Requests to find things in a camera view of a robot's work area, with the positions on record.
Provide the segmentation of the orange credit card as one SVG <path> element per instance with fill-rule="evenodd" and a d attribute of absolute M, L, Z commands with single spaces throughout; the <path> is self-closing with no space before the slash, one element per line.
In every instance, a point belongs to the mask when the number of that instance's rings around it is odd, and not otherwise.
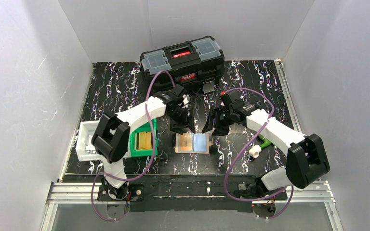
<path fill-rule="evenodd" d="M 181 152 L 190 152 L 193 150 L 193 135 L 192 133 L 186 133 L 179 138 L 178 150 Z"/>

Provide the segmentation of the printed card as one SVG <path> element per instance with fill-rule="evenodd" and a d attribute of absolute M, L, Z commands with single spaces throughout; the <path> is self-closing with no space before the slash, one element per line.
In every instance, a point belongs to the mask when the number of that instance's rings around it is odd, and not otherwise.
<path fill-rule="evenodd" d="M 90 154 L 97 154 L 97 151 L 95 149 L 95 146 L 92 144 L 92 136 L 89 136 L 87 138 L 87 144 L 85 146 L 85 151 Z"/>

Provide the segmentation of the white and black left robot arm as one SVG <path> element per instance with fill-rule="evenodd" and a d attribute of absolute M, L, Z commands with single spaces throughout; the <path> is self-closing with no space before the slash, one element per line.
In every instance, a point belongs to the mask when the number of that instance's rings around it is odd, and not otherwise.
<path fill-rule="evenodd" d="M 140 126 L 152 120 L 168 116 L 170 131 L 183 134 L 187 128 L 195 133 L 194 113 L 188 107 L 187 90 L 176 85 L 167 92 L 159 91 L 146 100 L 126 111 L 108 115 L 103 114 L 92 137 L 92 145 L 101 156 L 104 166 L 102 185 L 106 192 L 117 200 L 125 200 L 128 196 L 128 182 L 124 171 L 123 158 L 130 153 L 130 136 Z"/>

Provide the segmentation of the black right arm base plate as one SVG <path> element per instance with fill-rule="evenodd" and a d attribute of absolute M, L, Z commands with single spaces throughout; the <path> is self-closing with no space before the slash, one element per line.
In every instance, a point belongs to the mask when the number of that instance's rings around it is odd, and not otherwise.
<path fill-rule="evenodd" d="M 257 199 L 267 196 L 267 194 L 263 194 L 258 189 L 256 189 L 256 185 L 254 183 L 241 183 L 238 185 L 238 188 L 233 191 L 235 197 L 240 199 Z M 288 200 L 287 193 L 285 191 L 281 192 L 274 197 L 267 199 L 264 205 L 272 205 L 276 201 L 284 201 Z"/>

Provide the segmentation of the yellow cards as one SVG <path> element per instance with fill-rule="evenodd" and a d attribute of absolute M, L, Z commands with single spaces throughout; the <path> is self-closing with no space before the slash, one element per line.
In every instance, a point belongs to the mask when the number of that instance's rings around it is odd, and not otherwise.
<path fill-rule="evenodd" d="M 153 148 L 152 144 L 152 132 L 143 131 L 135 134 L 135 150 L 151 150 Z"/>

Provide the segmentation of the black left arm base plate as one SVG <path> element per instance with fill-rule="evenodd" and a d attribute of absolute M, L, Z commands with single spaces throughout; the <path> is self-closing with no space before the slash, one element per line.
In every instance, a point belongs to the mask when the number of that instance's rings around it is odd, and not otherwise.
<path fill-rule="evenodd" d="M 116 189 L 111 185 L 100 185 L 97 201 L 101 202 L 139 202 L 145 197 L 145 187 L 142 184 L 123 184 Z"/>

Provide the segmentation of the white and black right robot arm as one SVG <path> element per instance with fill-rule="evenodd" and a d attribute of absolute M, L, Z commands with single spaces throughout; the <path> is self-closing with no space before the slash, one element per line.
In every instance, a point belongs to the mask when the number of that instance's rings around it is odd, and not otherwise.
<path fill-rule="evenodd" d="M 226 136 L 232 124 L 259 132 L 279 148 L 286 157 L 285 167 L 271 170 L 255 180 L 261 194 L 286 186 L 306 188 L 330 171 L 330 165 L 322 139 L 305 135 L 276 120 L 264 109 L 244 102 L 237 91 L 223 92 L 221 104 L 210 109 L 203 132 L 213 136 Z"/>

